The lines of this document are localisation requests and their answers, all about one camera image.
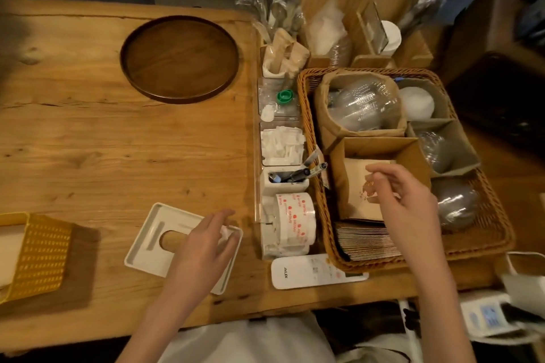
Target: oval hole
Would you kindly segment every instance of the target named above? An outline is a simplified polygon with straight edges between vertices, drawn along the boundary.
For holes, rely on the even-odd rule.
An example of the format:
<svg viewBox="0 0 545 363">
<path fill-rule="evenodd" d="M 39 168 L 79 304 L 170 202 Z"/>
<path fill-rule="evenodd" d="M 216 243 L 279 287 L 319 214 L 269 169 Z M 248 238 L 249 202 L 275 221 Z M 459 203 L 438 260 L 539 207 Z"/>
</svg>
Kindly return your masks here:
<svg viewBox="0 0 545 363">
<path fill-rule="evenodd" d="M 159 239 L 159 245 L 163 250 L 170 252 L 176 252 L 180 244 L 187 238 L 186 234 L 182 234 L 178 231 L 167 231 Z"/>
</svg>

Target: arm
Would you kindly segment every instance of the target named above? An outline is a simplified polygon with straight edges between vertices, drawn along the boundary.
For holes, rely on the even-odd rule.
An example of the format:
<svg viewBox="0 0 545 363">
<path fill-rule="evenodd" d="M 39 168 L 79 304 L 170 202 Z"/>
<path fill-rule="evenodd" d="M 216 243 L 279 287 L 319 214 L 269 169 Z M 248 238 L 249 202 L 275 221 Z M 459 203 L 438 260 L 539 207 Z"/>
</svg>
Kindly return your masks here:
<svg viewBox="0 0 545 363">
<path fill-rule="evenodd" d="M 437 199 L 401 165 L 371 164 L 367 170 L 367 194 L 377 193 L 388 233 L 416 277 L 424 360 L 475 363 L 445 258 Z"/>
<path fill-rule="evenodd" d="M 148 307 L 139 327 L 123 349 L 117 363 L 156 363 L 189 314 L 208 295 L 233 257 L 238 235 L 231 234 L 218 251 L 223 210 L 204 218 L 180 245 L 161 294 Z"/>
</svg>

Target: hand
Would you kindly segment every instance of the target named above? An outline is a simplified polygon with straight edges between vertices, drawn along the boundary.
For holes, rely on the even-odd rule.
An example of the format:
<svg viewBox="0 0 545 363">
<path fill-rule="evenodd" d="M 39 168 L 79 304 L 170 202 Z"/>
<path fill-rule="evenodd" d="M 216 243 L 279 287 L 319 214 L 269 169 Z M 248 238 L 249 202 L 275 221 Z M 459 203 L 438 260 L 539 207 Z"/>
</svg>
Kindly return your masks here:
<svg viewBox="0 0 545 363">
<path fill-rule="evenodd" d="M 208 295 L 227 267 L 238 245 L 239 234 L 232 233 L 218 246 L 221 226 L 231 209 L 205 217 L 180 244 L 167 272 L 162 297 L 179 313 L 190 313 Z"/>
<path fill-rule="evenodd" d="M 370 164 L 365 177 L 376 191 L 384 224 L 394 244 L 417 277 L 423 277 L 441 262 L 446 265 L 437 199 L 405 167 L 398 164 Z"/>
</svg>

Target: yellow basket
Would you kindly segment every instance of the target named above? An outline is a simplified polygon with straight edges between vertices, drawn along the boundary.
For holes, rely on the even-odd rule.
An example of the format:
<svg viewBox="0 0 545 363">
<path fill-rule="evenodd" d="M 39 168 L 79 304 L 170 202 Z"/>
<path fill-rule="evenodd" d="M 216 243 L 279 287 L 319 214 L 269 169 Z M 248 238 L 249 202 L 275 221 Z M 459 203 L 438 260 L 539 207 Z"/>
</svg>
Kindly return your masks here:
<svg viewBox="0 0 545 363">
<path fill-rule="evenodd" d="M 13 225 L 24 225 L 24 236 L 13 280 L 0 291 L 0 303 L 57 290 L 72 235 L 70 222 L 39 214 L 0 214 L 0 227 Z"/>
</svg>

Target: wooden counter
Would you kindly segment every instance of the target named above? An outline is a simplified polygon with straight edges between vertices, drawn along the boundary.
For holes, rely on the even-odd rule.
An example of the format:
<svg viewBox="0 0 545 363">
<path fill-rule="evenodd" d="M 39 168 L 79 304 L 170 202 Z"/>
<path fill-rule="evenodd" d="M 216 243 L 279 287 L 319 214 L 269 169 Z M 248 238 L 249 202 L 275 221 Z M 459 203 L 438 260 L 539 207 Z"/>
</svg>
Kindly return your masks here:
<svg viewBox="0 0 545 363">
<path fill-rule="evenodd" d="M 39 212 L 79 225 L 62 287 L 0 305 L 0 350 L 130 334 L 162 279 L 123 259 L 158 201 L 200 215 L 234 208 L 244 230 L 225 294 L 208 296 L 188 326 L 416 294 L 407 270 L 355 284 L 272 287 L 252 226 L 250 92 L 258 56 L 248 16 L 59 0 L 0 0 L 0 10 L 9 14 L 0 18 L 0 212 Z M 217 97 L 165 105 L 123 76 L 118 54 L 126 36 L 170 14 L 214 20 L 238 43 L 238 76 Z M 520 247 L 545 252 L 537 196 L 545 192 L 543 164 L 523 165 L 526 156 L 470 136 Z M 494 283 L 493 260 L 453 263 L 459 287 Z"/>
</svg>

